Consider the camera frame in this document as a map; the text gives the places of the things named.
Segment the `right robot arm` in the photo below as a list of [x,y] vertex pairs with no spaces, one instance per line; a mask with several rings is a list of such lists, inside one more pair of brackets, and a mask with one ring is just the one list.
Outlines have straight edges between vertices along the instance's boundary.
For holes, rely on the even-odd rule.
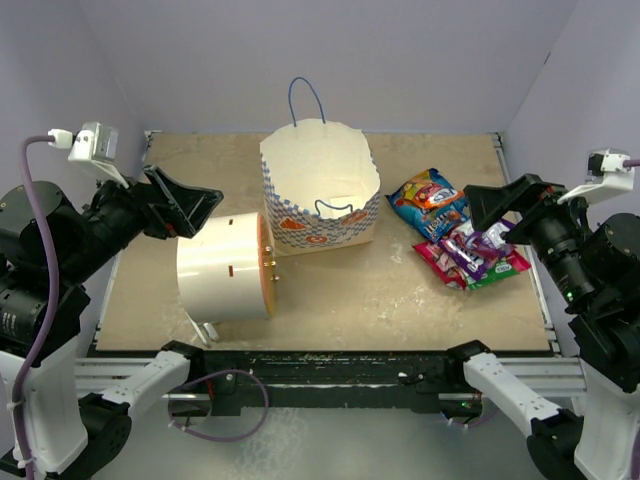
[[574,414],[510,373],[482,342],[451,348],[446,383],[486,395],[522,432],[548,479],[635,479],[639,475],[639,219],[610,216],[596,229],[588,208],[602,186],[567,189],[527,174],[502,187],[469,185],[473,227],[485,231],[505,214],[506,234],[536,253],[566,304],[586,386]]

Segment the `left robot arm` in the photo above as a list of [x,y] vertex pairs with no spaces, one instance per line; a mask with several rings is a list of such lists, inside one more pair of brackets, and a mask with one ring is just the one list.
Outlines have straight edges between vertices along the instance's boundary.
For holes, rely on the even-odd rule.
[[87,479],[122,450],[156,395],[202,387],[200,350],[173,341],[128,381],[79,395],[75,360],[85,282],[139,235],[191,238],[222,192],[189,187],[157,166],[144,180],[106,180],[76,209],[54,183],[36,181],[1,201],[1,378],[15,444],[10,474]]

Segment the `green snack bag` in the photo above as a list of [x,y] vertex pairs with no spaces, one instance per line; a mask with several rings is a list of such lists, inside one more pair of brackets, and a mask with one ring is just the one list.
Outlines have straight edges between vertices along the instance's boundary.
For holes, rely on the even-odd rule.
[[468,290],[477,290],[479,288],[526,272],[530,268],[530,262],[517,251],[513,251],[512,253],[498,260],[482,275],[479,280],[474,280],[469,275],[466,275],[466,287]]

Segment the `orange snack bag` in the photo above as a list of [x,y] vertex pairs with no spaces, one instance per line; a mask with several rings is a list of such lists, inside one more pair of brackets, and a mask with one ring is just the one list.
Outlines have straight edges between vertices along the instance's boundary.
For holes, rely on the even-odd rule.
[[411,198],[413,204],[425,210],[432,210],[449,205],[463,197],[463,194],[452,187],[432,183],[421,186]]

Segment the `blue chocolate candy bag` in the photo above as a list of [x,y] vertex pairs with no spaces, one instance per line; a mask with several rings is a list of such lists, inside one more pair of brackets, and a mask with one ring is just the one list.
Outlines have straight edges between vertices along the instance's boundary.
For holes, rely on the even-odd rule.
[[438,242],[451,230],[466,222],[469,216],[455,207],[442,208],[436,212],[431,212],[419,231],[431,242]]

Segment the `blue snack bag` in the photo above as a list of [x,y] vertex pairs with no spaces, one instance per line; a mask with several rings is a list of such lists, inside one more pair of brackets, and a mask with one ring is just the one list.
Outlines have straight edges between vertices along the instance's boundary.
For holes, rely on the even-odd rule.
[[385,196],[395,213],[437,243],[469,217],[467,199],[436,168],[429,168]]

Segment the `pink candy bag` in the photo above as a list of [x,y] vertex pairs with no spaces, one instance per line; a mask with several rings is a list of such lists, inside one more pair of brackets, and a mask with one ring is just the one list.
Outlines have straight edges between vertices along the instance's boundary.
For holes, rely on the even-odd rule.
[[474,281],[482,279],[488,268],[488,263],[483,257],[461,247],[450,238],[440,239],[438,245]]

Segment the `purple berries candy bag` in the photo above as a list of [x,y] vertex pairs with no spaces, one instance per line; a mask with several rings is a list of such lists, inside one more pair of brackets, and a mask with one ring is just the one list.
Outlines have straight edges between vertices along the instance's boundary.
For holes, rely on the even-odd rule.
[[488,270],[498,260],[513,252],[514,246],[507,243],[503,235],[509,233],[514,226],[509,220],[501,219],[482,232],[475,230],[472,222],[467,220],[454,228],[448,238],[483,257],[488,263]]

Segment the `magenta red snack bag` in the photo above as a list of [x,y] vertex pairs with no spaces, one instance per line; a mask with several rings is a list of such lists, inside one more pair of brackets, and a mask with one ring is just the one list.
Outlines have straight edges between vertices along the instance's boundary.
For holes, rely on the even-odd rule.
[[437,244],[425,241],[413,245],[412,248],[445,286],[456,290],[465,290],[467,288],[466,280],[463,278],[458,265]]

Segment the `blue checkered paper bag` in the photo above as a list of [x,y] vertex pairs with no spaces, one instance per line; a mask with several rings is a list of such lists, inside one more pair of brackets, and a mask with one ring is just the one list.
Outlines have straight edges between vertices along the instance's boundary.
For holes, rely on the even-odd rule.
[[360,129],[317,118],[299,119],[288,87],[291,122],[260,142],[264,204],[275,252],[293,256],[373,240],[381,179]]

